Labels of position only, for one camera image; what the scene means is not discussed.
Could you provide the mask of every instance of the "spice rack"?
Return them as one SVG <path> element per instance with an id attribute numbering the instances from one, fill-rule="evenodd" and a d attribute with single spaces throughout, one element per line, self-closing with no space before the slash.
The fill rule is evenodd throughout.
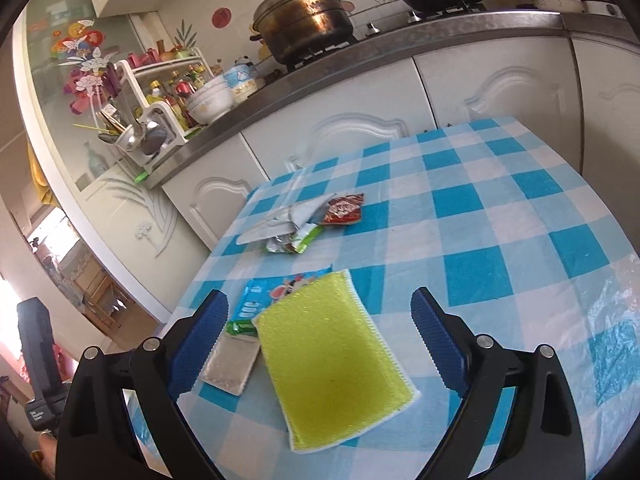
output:
<path id="1" fill-rule="evenodd" d="M 117 99 L 118 106 L 126 107 L 127 111 L 140 107 L 142 110 L 142 115 L 140 115 L 141 121 L 151 120 L 152 112 L 159 112 L 164 119 L 164 124 L 171 130 L 160 150 L 153 155 L 145 155 L 140 149 L 133 150 L 132 152 L 123 149 L 123 146 L 126 145 L 127 139 L 129 139 L 133 133 L 132 126 L 127 128 L 115 143 L 116 147 L 124 155 L 128 156 L 133 162 L 143 168 L 147 174 L 151 174 L 154 168 L 157 168 L 162 160 L 167 158 L 167 156 L 173 153 L 180 146 L 186 144 L 188 142 L 188 137 L 193 132 L 201 128 L 201 126 L 195 126 L 194 128 L 185 131 L 180 126 L 180 123 L 178 123 L 174 112 L 167 103 L 156 102 L 149 104 L 143 91 L 143 88 L 146 88 L 154 79 L 164 82 L 169 78 L 171 72 L 174 70 L 180 70 L 181 68 L 189 65 L 201 64 L 213 78 L 211 69 L 200 50 L 195 47 L 191 48 L 189 50 L 189 54 L 189 57 L 162 61 L 137 68 L 132 68 L 126 60 L 121 60 L 115 64 L 116 72 L 120 79 L 120 86 L 122 88 Z"/>

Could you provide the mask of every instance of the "yellow sponge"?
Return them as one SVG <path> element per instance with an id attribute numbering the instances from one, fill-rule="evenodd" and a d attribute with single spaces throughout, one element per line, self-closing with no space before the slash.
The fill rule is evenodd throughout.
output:
<path id="1" fill-rule="evenodd" d="M 420 396 L 364 309 L 348 269 L 280 300 L 254 324 L 293 452 L 337 446 Z"/>

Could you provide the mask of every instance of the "blue checkered tablecloth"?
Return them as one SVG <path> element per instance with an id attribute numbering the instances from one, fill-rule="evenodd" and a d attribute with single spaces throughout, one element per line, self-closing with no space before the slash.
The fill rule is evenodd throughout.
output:
<path id="1" fill-rule="evenodd" d="M 364 192 L 360 223 L 326 229 L 302 255 L 236 238 L 280 206 Z M 233 309 L 246 282 L 345 267 L 364 305 L 422 392 L 410 409 L 322 452 L 290 452 L 260 357 L 241 397 L 197 381 L 178 405 L 229 480 L 414 480 L 460 403 L 410 317 L 426 286 L 445 311 L 505 348 L 556 348 L 580 416 L 588 475 L 610 458 L 640 410 L 640 263 L 606 206 L 562 158 L 513 118 L 386 142 L 260 186 L 194 279 L 172 322 L 214 288 Z M 497 449 L 513 399 L 505 390 L 475 471 Z M 140 408 L 130 413 L 153 449 Z"/>

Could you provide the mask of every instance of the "blue packaging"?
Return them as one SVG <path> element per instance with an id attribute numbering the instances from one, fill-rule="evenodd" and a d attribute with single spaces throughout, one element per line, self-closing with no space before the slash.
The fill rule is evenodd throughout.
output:
<path id="1" fill-rule="evenodd" d="M 229 85 L 229 88 L 235 88 L 239 84 L 249 81 L 249 79 L 254 79 L 252 68 L 253 67 L 245 64 L 236 65 L 235 67 L 230 68 L 225 72 L 226 84 Z"/>
<path id="2" fill-rule="evenodd" d="M 231 321 L 253 319 L 272 304 L 329 272 L 331 272 L 331 267 L 290 276 L 249 280 Z"/>

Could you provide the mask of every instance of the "kitchen counter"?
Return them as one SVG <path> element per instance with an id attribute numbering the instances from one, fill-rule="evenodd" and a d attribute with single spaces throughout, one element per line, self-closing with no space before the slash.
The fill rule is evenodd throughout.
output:
<path id="1" fill-rule="evenodd" d="M 230 110 L 164 161 L 146 181 L 166 183 L 201 156 L 270 114 L 328 86 L 418 54 L 461 44 L 526 36 L 598 35 L 640 44 L 630 25 L 596 14 L 508 10 L 417 23 L 337 50 L 284 76 Z"/>

